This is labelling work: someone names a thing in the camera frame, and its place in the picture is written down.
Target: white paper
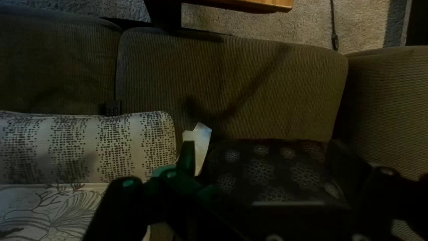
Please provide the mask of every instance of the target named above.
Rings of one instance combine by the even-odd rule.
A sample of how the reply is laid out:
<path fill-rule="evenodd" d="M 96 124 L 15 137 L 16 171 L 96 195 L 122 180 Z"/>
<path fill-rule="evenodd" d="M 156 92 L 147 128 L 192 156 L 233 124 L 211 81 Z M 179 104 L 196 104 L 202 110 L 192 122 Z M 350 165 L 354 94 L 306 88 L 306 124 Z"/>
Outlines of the white paper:
<path fill-rule="evenodd" d="M 183 143 L 195 143 L 195 176 L 200 175 L 206 155 L 208 152 L 212 131 L 203 124 L 198 124 L 194 131 L 183 132 Z"/>

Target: upholstered fabric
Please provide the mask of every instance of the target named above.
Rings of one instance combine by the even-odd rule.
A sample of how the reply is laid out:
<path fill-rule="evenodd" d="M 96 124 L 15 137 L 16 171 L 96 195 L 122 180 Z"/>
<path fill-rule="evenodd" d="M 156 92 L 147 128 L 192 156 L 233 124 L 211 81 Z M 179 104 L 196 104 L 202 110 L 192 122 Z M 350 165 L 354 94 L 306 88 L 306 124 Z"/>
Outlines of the upholstered fabric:
<path fill-rule="evenodd" d="M 5 6 L 0 23 L 0 110 L 97 114 L 114 100 L 119 27 Z"/>
<path fill-rule="evenodd" d="M 168 112 L 178 131 L 215 117 L 214 135 L 328 141 L 346 70 L 344 57 L 315 48 L 132 29 L 120 39 L 116 97 L 124 112 Z"/>
<path fill-rule="evenodd" d="M 31 116 L 0 112 L 0 184 L 147 181 L 176 159 L 164 113 L 118 117 Z"/>
<path fill-rule="evenodd" d="M 211 147 L 202 177 L 242 206 L 322 201 L 348 206 L 311 141 L 226 141 Z"/>
<path fill-rule="evenodd" d="M 406 177 L 428 173 L 428 49 L 350 56 L 348 77 L 336 137 Z"/>

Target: beige couch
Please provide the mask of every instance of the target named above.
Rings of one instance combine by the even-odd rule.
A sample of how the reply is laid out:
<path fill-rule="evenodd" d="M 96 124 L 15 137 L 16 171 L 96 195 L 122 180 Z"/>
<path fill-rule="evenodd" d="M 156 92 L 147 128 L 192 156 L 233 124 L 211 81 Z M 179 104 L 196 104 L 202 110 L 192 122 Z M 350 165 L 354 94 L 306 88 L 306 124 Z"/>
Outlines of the beige couch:
<path fill-rule="evenodd" d="M 103 104 L 122 101 L 123 113 L 170 113 L 178 135 L 212 117 L 227 117 L 212 128 L 233 139 L 328 143 L 334 133 L 368 161 L 417 179 L 428 173 L 426 54 L 412 48 L 342 57 L 0 7 L 0 110 L 100 114 Z"/>

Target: couch armrest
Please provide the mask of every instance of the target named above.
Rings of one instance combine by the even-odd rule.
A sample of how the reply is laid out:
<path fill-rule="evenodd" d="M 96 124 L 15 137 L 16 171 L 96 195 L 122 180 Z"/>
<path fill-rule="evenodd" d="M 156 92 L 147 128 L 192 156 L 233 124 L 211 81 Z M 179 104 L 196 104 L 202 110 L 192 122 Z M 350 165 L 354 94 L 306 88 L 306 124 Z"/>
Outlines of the couch armrest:
<path fill-rule="evenodd" d="M 334 137 L 369 163 L 417 179 L 428 173 L 428 48 L 349 57 Z"/>

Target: throw pillow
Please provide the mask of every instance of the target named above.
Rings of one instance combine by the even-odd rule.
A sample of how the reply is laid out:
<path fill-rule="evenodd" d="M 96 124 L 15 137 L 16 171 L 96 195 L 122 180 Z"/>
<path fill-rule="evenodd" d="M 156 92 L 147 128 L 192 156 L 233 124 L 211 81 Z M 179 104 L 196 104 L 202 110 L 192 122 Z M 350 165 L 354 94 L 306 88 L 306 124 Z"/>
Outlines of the throw pillow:
<path fill-rule="evenodd" d="M 166 113 L 119 117 L 0 112 L 0 184 L 148 180 L 175 163 L 175 132 Z"/>

